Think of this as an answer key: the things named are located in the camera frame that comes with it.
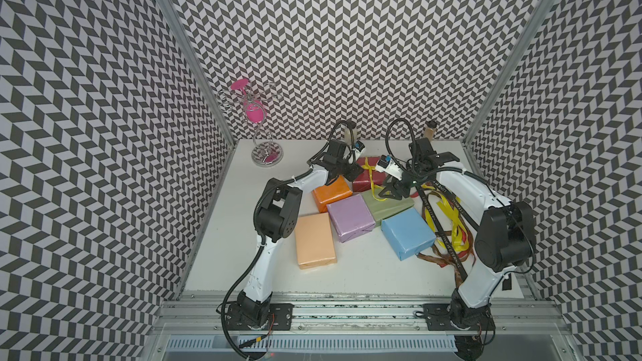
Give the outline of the peach gift box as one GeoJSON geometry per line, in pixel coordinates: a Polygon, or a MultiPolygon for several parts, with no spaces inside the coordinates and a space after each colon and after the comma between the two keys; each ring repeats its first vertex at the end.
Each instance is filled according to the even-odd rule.
{"type": "Polygon", "coordinates": [[[337,262],[328,213],[299,217],[294,234],[300,269],[322,267],[337,262]]]}

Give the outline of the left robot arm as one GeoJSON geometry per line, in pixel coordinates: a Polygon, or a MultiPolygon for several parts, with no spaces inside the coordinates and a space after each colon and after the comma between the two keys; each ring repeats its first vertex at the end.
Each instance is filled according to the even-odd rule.
{"type": "Polygon", "coordinates": [[[273,294],[274,253],[282,240],[294,232],[303,195],[330,185],[340,176],[350,182],[355,180],[362,172],[357,160],[364,150],[365,144],[360,140],[351,144],[328,140],[308,160],[306,172],[287,180],[272,178],[266,183],[252,214],[257,253],[242,277],[232,285],[246,283],[228,312],[253,328],[266,324],[273,294]]]}

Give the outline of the orange gift box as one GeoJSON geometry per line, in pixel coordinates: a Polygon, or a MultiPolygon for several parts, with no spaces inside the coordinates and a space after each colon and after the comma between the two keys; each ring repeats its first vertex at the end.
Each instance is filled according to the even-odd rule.
{"type": "Polygon", "coordinates": [[[351,197],[353,192],[346,179],[340,175],[332,184],[314,189],[312,194],[318,211],[325,213],[329,204],[351,197]]]}

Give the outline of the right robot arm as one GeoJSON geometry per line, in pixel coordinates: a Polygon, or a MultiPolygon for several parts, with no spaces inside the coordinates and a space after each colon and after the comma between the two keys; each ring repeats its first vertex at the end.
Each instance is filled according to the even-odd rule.
{"type": "Polygon", "coordinates": [[[535,254],[533,209],[491,189],[451,152],[438,153],[428,138],[412,140],[403,163],[391,152],[376,170],[386,174],[384,199],[416,192],[422,214],[439,238],[435,258],[450,263],[460,279],[444,317],[453,329],[491,329],[495,291],[535,254]]]}

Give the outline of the maroon gift box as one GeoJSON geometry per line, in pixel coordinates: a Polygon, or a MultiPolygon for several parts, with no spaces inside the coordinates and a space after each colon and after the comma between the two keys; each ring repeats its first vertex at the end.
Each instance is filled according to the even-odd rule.
{"type": "Polygon", "coordinates": [[[374,186],[382,187],[386,179],[386,173],[377,171],[376,165],[379,157],[361,157],[357,164],[362,168],[361,174],[352,182],[353,192],[367,192],[374,186]]]}

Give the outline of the brown ribbon of purple box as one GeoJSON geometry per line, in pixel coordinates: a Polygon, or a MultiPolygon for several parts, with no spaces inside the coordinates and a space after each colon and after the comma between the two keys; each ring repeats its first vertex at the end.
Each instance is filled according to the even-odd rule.
{"type": "MultiPolygon", "coordinates": [[[[456,263],[453,260],[452,256],[450,254],[448,254],[448,253],[442,254],[439,251],[438,245],[433,245],[431,247],[431,250],[433,251],[432,255],[426,255],[426,254],[420,252],[420,253],[418,253],[416,255],[416,257],[421,259],[421,260],[436,264],[441,268],[448,267],[448,266],[453,267],[454,268],[455,286],[456,286],[456,288],[459,288],[464,283],[464,281],[466,279],[463,277],[463,275],[461,274],[461,272],[457,268],[456,263]]],[[[458,259],[459,259],[459,261],[461,263],[465,262],[469,257],[473,260],[473,262],[476,262],[475,256],[473,254],[473,250],[472,250],[471,246],[469,246],[468,249],[466,249],[464,251],[458,252],[457,256],[458,256],[458,259]]]]}

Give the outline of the blue gift box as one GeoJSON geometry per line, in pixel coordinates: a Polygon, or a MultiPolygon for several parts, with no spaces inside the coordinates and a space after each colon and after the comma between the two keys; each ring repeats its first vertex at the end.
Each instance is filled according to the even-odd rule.
{"type": "Polygon", "coordinates": [[[400,261],[416,256],[436,241],[436,234],[414,208],[384,219],[381,231],[400,261]]]}

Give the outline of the green gift box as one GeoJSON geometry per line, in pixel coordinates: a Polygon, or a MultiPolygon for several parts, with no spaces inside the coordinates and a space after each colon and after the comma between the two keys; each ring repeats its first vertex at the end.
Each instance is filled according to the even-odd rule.
{"type": "Polygon", "coordinates": [[[368,190],[367,192],[361,192],[360,194],[376,222],[376,227],[380,227],[383,220],[393,217],[400,212],[404,212],[415,205],[412,198],[402,198],[399,201],[395,199],[381,198],[379,197],[381,190],[381,187],[375,186],[374,190],[368,190]]]}

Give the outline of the black printed ribbon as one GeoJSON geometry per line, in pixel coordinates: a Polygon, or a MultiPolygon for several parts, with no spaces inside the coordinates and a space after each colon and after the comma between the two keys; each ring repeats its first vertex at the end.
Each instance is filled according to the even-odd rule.
{"type": "MultiPolygon", "coordinates": [[[[472,234],[471,245],[476,262],[471,271],[467,271],[459,261],[448,236],[442,229],[441,222],[436,223],[437,236],[443,238],[447,253],[452,256],[457,268],[466,279],[456,290],[462,289],[470,304],[474,302],[474,296],[479,297],[477,300],[479,304],[488,301],[498,285],[506,279],[508,274],[516,272],[521,263],[519,259],[516,259],[516,255],[519,255],[522,250],[523,234],[519,230],[520,222],[510,222],[509,220],[513,205],[505,205],[497,197],[493,197],[490,207],[483,207],[480,210],[481,219],[476,220],[473,218],[476,210],[462,205],[454,191],[446,188],[437,180],[433,180],[427,185],[435,187],[453,202],[472,234]]],[[[417,189],[417,193],[421,197],[423,205],[430,207],[428,195],[422,192],[421,187],[417,189]]]]}

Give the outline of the purple gift box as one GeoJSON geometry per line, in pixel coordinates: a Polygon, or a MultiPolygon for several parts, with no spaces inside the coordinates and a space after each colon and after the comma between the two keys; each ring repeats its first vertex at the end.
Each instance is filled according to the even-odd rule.
{"type": "Polygon", "coordinates": [[[327,206],[340,242],[345,243],[372,232],[376,221],[361,195],[344,198],[327,206]]]}

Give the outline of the yellow ribbon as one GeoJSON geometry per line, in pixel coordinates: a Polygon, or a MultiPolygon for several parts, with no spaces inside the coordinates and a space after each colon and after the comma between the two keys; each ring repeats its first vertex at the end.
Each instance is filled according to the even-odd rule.
{"type": "MultiPolygon", "coordinates": [[[[456,253],[464,251],[468,249],[469,246],[472,247],[472,234],[466,224],[463,222],[462,217],[460,216],[460,212],[456,207],[454,207],[454,204],[451,200],[449,200],[445,194],[442,192],[439,192],[436,190],[435,187],[430,186],[430,185],[423,185],[421,187],[422,192],[428,196],[433,196],[436,197],[436,206],[439,208],[440,212],[444,215],[449,220],[450,227],[443,227],[445,234],[448,236],[450,243],[456,253]]],[[[439,222],[439,219],[437,218],[437,212],[435,208],[423,205],[422,206],[422,215],[424,217],[424,220],[426,223],[429,225],[431,230],[437,235],[438,230],[436,228],[436,223],[439,222]]],[[[443,241],[443,238],[436,239],[435,244],[438,245],[439,251],[442,254],[446,254],[446,244],[443,241]]]]}
{"type": "Polygon", "coordinates": [[[372,197],[378,202],[385,202],[386,198],[377,197],[377,195],[375,193],[376,188],[382,189],[381,186],[376,185],[375,182],[374,182],[373,173],[376,171],[376,166],[375,165],[370,165],[369,162],[368,162],[368,158],[365,158],[364,159],[364,165],[362,166],[362,168],[368,172],[369,185],[370,185],[370,191],[371,191],[372,197]]]}

